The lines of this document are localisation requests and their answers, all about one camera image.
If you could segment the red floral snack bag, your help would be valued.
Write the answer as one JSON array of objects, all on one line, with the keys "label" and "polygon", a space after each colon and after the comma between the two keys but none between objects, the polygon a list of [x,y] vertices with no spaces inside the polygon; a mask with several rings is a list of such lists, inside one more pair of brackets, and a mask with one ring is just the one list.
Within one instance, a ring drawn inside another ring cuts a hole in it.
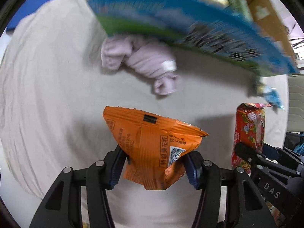
[{"label": "red floral snack bag", "polygon": [[239,142],[246,144],[261,153],[265,132],[265,108],[271,104],[242,103],[237,107],[234,145]]}]

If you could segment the light blue milk pouch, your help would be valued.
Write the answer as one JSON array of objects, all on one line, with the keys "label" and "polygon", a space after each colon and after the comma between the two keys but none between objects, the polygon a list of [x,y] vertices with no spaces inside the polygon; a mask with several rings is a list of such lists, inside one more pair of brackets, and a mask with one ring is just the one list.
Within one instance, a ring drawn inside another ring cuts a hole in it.
[{"label": "light blue milk pouch", "polygon": [[260,81],[257,81],[255,83],[255,89],[257,95],[263,97],[272,107],[284,110],[284,105],[276,88],[272,88]]}]

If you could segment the orange snack packet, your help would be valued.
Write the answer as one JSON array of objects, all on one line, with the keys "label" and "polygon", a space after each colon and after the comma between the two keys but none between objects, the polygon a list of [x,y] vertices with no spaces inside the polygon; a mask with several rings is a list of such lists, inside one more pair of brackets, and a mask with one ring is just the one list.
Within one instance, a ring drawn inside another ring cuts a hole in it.
[{"label": "orange snack packet", "polygon": [[124,178],[146,190],[166,190],[184,176],[179,158],[208,136],[199,127],[137,109],[107,106],[103,117],[128,156]]}]

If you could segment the lilac plush cloth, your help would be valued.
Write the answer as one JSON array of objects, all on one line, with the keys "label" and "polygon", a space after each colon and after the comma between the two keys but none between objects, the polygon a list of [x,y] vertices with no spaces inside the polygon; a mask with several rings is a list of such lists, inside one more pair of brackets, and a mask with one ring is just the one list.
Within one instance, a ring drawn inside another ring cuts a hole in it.
[{"label": "lilac plush cloth", "polygon": [[111,71],[125,65],[153,79],[157,95],[170,95],[177,90],[176,58],[170,47],[157,39],[136,35],[108,37],[101,46],[101,64]]}]

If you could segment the blue green cardboard box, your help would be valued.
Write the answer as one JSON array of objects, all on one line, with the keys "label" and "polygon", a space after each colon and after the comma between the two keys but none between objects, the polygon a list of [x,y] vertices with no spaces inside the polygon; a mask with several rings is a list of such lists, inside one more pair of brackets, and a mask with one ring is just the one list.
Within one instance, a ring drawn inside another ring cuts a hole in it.
[{"label": "blue green cardboard box", "polygon": [[87,0],[110,36],[154,36],[260,76],[299,72],[270,0]]}]

